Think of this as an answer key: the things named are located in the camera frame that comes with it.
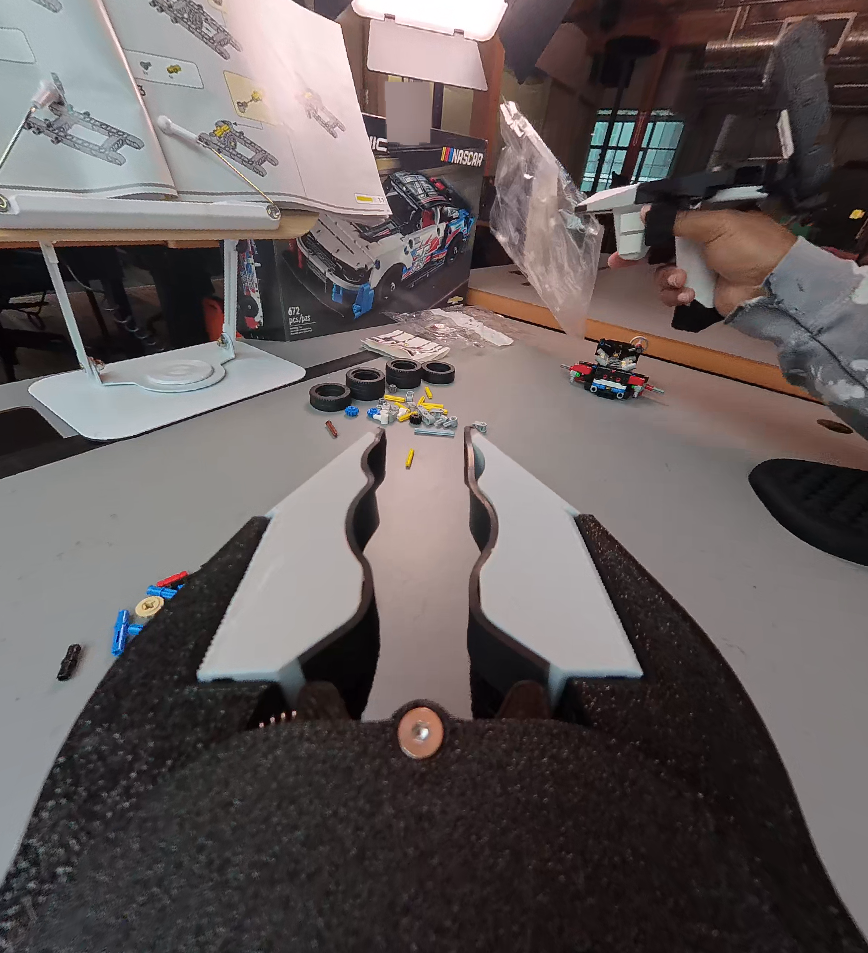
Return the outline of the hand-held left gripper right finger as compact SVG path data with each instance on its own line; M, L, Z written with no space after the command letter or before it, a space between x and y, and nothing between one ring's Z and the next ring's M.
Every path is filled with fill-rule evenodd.
M515 684L550 708L570 680L640 680L643 668L581 533L579 511L479 430L464 430L472 711L491 718Z

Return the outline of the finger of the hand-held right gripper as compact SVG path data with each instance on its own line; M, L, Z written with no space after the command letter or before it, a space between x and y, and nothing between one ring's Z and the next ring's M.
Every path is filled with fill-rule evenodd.
M591 194L574 207L577 214L636 213L662 200L652 185L626 185Z

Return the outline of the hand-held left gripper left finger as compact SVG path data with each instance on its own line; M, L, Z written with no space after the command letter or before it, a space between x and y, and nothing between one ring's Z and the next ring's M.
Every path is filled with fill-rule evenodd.
M198 668L201 683L277 685L286 701L326 681L364 711L380 654L365 547L380 524L385 434L374 428L288 494Z

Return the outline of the large printed clear bag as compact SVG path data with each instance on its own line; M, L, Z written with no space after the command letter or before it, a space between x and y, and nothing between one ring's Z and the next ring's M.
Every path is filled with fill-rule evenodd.
M583 340L599 273L603 226L526 115L499 109L503 139L490 229L564 333Z

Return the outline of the person's right forearm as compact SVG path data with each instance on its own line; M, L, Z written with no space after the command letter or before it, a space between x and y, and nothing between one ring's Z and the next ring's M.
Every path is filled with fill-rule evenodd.
M806 390L868 440L868 265L799 237L764 292L725 319L772 342L786 381Z

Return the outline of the grey desk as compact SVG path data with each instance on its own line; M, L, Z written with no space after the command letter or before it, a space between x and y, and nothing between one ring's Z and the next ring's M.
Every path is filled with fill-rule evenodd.
M409 475L416 437L329 443L295 384L3 477L0 951L868 951L868 568L730 445L813 450L815 408L621 410L559 354L460 357L448 408L579 511L642 678L474 715L464 430ZM269 511L374 428L364 711L199 682Z

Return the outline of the person's right hand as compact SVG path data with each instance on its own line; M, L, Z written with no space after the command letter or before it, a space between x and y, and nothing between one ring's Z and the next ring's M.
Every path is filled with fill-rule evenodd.
M673 233L696 243L717 275L714 308L722 317L760 297L766 279L797 242L767 215L736 209L680 210Z

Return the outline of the paned window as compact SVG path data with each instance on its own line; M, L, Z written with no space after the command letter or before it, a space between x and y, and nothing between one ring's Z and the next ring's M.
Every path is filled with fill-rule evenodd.
M612 125L609 116L608 110L596 114L580 185L587 195L614 187L614 179L622 173L631 146L638 113L619 110ZM651 113L632 166L631 181L652 181L669 175L684 126L682 118L672 111Z

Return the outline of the wood-edged grey table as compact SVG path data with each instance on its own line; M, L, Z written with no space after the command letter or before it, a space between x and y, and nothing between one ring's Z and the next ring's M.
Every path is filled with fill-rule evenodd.
M672 311L656 296L651 269L638 265L599 272L585 324L585 337L649 341L646 356L697 371L816 402L806 391L785 381L774 346L745 337L731 327L714 324L700 333L675 330ZM475 269L468 280L467 300L500 315L559 330L560 325L526 278L513 266Z

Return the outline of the pile of blue black red pins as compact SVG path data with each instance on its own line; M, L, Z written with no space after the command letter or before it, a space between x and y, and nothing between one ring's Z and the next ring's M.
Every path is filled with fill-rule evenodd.
M110 655L117 659L121 657L127 645L142 632L147 625L156 618L164 607L175 598L180 590L190 581L191 574L181 571L177 574L160 579L149 585L145 596L135 607L119 610L112 628ZM70 644L59 663L57 681L70 681L83 660L84 646L80 643Z

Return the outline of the small toy brick chassis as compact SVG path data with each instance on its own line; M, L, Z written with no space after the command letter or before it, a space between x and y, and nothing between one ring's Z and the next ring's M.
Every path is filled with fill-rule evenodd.
M632 400L642 393L663 395L663 389L650 384L649 377L637 370L639 358L649 344L643 336L629 341L599 339L593 359L561 367L572 384L603 399Z

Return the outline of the clear plastic bag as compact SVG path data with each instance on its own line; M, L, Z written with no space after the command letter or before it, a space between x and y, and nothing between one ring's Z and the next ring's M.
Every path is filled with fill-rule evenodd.
M503 348L514 344L506 318L476 306L386 314L405 331L448 348Z

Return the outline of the pile of yellow grey bricks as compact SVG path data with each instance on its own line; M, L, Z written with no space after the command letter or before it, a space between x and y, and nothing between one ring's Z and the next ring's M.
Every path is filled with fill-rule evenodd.
M404 424L435 433L460 429L458 418L447 411L443 398L428 384L408 390L387 385L380 398L355 401L345 409L345 415L362 415L382 427Z

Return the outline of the toy car set box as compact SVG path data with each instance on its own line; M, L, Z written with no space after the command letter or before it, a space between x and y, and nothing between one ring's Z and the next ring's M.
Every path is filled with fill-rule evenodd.
M470 275L487 142L431 130L403 146L363 117L391 210L381 222L323 213L299 237L249 244L258 288L241 290L248 340L309 340L463 301Z

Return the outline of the white book stand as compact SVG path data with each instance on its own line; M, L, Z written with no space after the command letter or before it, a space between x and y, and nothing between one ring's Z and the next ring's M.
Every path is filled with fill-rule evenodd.
M66 129L86 121L72 111L56 74L41 80L18 130L0 158L0 170L10 156L26 122L36 113L62 111ZM223 324L217 338L195 347L155 353L122 362L104 364L86 350L65 282L59 255L48 230L42 232L40 252L64 317L79 370L45 376L31 384L28 392L44 408L67 426L93 441L118 440L154 431L168 424L248 399L285 384L297 382L303 369L291 362L262 353L250 356L245 345L237 344L237 243L255 232L266 235L279 229L282 211L276 201L249 179L231 160L202 141L198 135L165 115L156 120L159 131L197 148L207 149L249 187L262 202L223 201L215 203L165 200L77 199L75 210L63 211L51 202L41 207L43 196L10 197L0 194L0 224L29 226L93 224L132 225L146 230L178 226L194 231L203 220L212 232L226 232L223 239L224 297Z

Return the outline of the sticker sheet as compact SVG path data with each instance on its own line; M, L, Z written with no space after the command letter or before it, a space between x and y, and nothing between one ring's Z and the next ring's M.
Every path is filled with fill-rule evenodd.
M362 348L389 360L404 359L424 364L446 358L450 348L441 342L426 340L414 333L394 330L361 341Z

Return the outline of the bright light panel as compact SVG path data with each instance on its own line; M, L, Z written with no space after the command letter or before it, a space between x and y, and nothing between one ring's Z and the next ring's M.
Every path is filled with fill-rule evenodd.
M507 2L353 1L351 6L369 24L370 71L488 89L479 43L496 34Z

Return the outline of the white instruction booklet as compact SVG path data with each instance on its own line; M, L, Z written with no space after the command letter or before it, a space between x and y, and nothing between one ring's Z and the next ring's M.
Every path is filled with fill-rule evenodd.
M342 28L284 1L0 1L23 193L390 214Z

